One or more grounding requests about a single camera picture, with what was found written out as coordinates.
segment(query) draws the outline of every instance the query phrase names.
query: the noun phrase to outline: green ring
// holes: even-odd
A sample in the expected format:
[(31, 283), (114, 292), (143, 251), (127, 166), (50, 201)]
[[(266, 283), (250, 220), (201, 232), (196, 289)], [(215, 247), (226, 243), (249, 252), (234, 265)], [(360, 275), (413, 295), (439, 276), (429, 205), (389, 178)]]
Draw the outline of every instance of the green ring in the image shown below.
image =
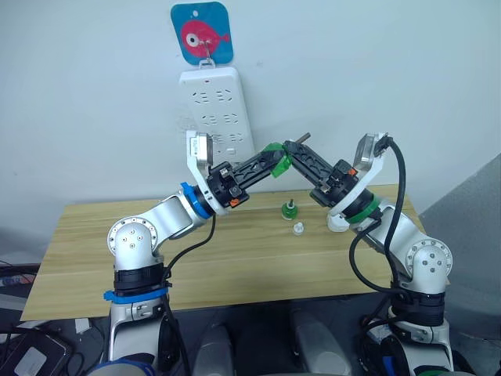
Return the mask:
[(380, 203), (380, 199), (377, 196), (373, 195), (373, 200), (370, 204), (367, 205), (365, 209), (363, 209), (360, 213), (353, 215), (351, 218), (346, 219), (346, 222), (353, 224), (363, 221), (367, 218), (374, 210), (377, 209)]

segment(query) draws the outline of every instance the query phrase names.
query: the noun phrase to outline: white plastic casing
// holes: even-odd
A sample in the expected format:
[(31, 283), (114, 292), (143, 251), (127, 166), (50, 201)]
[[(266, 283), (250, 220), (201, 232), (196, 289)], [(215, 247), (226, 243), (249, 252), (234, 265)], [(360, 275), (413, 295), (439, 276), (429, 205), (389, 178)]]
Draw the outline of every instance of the white plastic casing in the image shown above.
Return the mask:
[(198, 131), (212, 136), (215, 164), (241, 162), (255, 154), (242, 85), (235, 68), (190, 70), (181, 74), (179, 84)]

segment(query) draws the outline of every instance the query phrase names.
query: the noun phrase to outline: power strip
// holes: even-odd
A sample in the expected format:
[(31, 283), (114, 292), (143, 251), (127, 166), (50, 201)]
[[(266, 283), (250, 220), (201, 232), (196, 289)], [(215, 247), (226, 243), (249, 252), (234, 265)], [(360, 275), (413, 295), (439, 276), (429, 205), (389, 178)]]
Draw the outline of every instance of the power strip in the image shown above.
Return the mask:
[(183, 97), (199, 132), (212, 135), (214, 162), (241, 162), (255, 154), (242, 85), (233, 67), (183, 72)]

